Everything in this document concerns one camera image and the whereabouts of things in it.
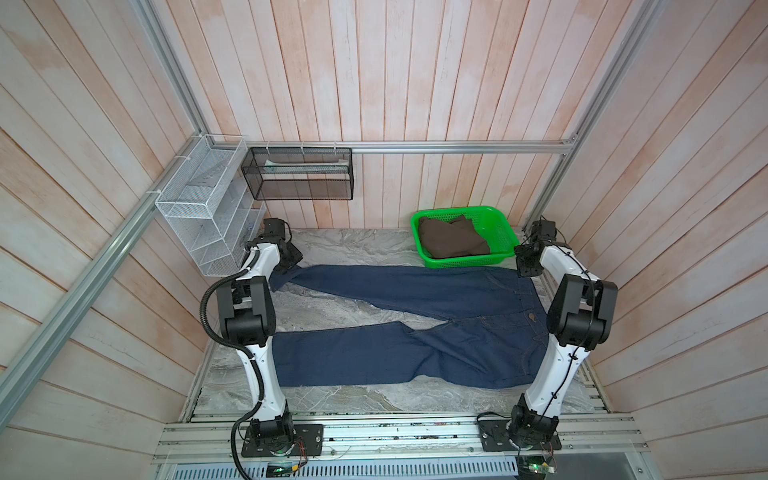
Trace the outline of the dark blue denim jeans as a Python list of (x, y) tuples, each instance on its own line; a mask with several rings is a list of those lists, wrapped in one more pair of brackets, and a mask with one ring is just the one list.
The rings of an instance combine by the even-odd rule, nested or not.
[(511, 269), (318, 265), (270, 280), (436, 320), (278, 333), (273, 355), (285, 387), (406, 383), (418, 376), (504, 389), (533, 382), (548, 342), (533, 282)]

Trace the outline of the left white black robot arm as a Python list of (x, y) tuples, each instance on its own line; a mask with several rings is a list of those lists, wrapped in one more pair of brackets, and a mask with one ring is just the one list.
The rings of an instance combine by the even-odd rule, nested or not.
[(277, 316), (269, 280), (290, 266), (288, 242), (260, 236), (248, 244), (246, 258), (229, 282), (216, 289), (220, 331), (245, 370), (253, 401), (244, 437), (249, 448), (281, 455), (295, 442), (295, 429), (280, 387), (273, 356)]

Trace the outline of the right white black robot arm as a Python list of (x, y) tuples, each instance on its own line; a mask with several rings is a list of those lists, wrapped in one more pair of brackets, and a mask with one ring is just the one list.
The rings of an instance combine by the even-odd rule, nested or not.
[(571, 249), (558, 243), (521, 244), (515, 255), (521, 276), (547, 273), (557, 281), (546, 315), (545, 356), (507, 424), (510, 442), (529, 449), (555, 436), (564, 395), (578, 368), (608, 339), (618, 288), (588, 271)]

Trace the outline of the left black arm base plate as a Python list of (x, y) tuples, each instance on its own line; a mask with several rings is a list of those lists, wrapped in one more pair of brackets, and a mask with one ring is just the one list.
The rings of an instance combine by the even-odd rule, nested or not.
[(245, 430), (241, 455), (245, 458), (318, 456), (322, 452), (324, 426), (284, 425), (277, 421), (252, 422)]

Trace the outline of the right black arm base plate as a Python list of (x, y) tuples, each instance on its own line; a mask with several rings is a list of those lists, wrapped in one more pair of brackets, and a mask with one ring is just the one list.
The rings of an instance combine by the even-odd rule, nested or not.
[(558, 417), (543, 417), (538, 414), (507, 418), (483, 412), (476, 417), (479, 437), (485, 452), (561, 450), (562, 442), (556, 432), (558, 422)]

